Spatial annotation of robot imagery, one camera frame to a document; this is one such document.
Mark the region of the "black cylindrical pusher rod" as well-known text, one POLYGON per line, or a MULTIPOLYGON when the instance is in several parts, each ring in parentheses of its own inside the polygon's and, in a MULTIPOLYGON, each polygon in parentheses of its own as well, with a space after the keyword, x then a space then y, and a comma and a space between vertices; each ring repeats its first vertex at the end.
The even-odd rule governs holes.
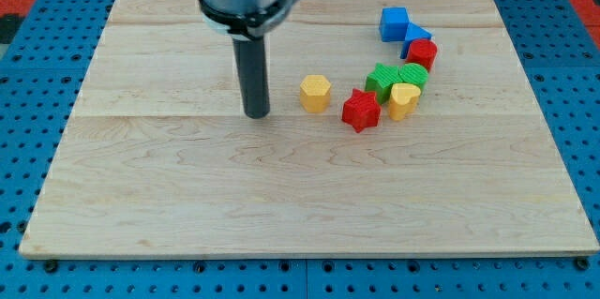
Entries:
POLYGON ((264 39, 234 39, 232 44, 245 115, 263 118, 270 112, 264 39))

